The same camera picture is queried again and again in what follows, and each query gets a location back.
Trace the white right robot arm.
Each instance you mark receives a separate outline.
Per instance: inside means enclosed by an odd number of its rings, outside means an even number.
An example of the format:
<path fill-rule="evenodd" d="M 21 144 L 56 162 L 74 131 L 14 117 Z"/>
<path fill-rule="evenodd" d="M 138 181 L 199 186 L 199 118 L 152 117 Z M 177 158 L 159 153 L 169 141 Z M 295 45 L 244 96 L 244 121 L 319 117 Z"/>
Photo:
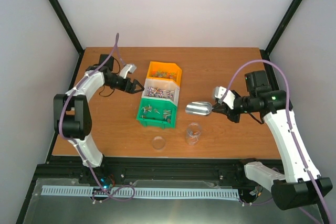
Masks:
<path fill-rule="evenodd" d="M 196 115 L 221 113 L 235 123 L 244 113 L 258 112 L 269 127 L 284 167 L 277 173 L 253 159 L 242 161 L 243 177 L 253 180 L 271 192 L 281 210 L 315 204 L 333 188 L 329 178 L 320 176 L 310 160 L 295 125 L 295 115 L 284 90 L 273 91 L 264 71 L 245 75 L 249 96 L 240 97 L 224 87 L 214 90 L 215 105 L 192 102 L 186 112 Z M 148 77 L 142 88 L 137 115 L 141 125 L 173 129 L 176 127 L 177 102 L 180 87 L 174 81 Z"/>

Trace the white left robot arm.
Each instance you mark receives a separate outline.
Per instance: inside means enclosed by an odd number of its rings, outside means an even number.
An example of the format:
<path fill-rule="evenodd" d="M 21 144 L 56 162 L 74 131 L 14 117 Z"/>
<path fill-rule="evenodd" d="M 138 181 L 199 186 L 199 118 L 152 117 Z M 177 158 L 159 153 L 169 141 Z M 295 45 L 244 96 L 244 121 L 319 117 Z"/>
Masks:
<path fill-rule="evenodd" d="M 101 55 L 99 63 L 89 66 L 80 81 L 64 94 L 53 99 L 54 129 L 78 152 L 83 166 L 92 167 L 91 178 L 97 183 L 108 180 L 109 170 L 102 166 L 103 154 L 98 150 L 91 135 L 92 118 L 89 101 L 101 87 L 135 94 L 144 91 L 138 80 L 131 80 L 136 65 L 124 65 L 118 73 L 112 72 L 114 57 Z"/>

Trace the white plastic candy bin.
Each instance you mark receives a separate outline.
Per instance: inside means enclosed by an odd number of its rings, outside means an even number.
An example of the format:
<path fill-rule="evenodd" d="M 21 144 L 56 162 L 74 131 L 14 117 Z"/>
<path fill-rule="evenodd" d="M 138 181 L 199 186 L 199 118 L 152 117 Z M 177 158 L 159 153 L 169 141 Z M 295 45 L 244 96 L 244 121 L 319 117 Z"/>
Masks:
<path fill-rule="evenodd" d="M 174 81 L 147 78 L 142 98 L 171 101 L 177 106 L 179 93 L 180 87 Z"/>

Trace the orange plastic candy bin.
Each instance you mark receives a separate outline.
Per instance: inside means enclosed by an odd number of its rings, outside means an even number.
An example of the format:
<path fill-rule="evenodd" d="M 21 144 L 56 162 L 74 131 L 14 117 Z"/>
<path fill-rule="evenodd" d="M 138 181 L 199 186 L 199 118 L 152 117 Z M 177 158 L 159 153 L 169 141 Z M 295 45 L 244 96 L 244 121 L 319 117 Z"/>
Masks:
<path fill-rule="evenodd" d="M 147 78 L 173 81 L 181 85 L 182 69 L 175 63 L 151 61 Z"/>

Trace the metal candy scoop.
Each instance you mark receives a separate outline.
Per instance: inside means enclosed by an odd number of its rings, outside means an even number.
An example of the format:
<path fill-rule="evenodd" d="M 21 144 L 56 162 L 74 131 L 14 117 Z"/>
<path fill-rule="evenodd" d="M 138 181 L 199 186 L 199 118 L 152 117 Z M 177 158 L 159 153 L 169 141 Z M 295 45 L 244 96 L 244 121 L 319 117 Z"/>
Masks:
<path fill-rule="evenodd" d="M 212 104 L 209 102 L 191 102 L 186 106 L 185 112 L 192 115 L 208 116 L 211 114 L 212 108 Z"/>

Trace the green plastic candy bin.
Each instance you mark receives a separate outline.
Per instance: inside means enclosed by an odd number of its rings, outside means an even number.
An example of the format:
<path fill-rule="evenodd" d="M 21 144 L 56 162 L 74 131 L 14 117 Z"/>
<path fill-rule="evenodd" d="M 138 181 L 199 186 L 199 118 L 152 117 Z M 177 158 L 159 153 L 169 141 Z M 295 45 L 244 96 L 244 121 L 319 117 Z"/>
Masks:
<path fill-rule="evenodd" d="M 142 98 L 136 119 L 144 127 L 174 129 L 176 127 L 176 115 L 177 106 L 171 101 Z"/>

